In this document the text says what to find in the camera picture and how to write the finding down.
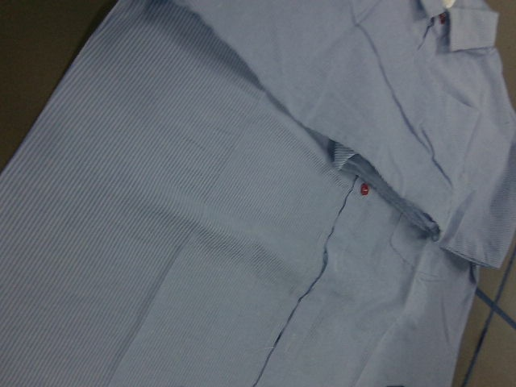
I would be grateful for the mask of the light blue striped shirt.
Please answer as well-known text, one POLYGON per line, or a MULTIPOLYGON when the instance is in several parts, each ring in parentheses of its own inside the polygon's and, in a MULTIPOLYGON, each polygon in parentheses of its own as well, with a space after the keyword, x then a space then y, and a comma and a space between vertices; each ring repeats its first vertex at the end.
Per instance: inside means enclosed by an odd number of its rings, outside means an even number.
POLYGON ((4 386, 449 386, 515 231, 483 1, 119 1, 1 175, 4 386))

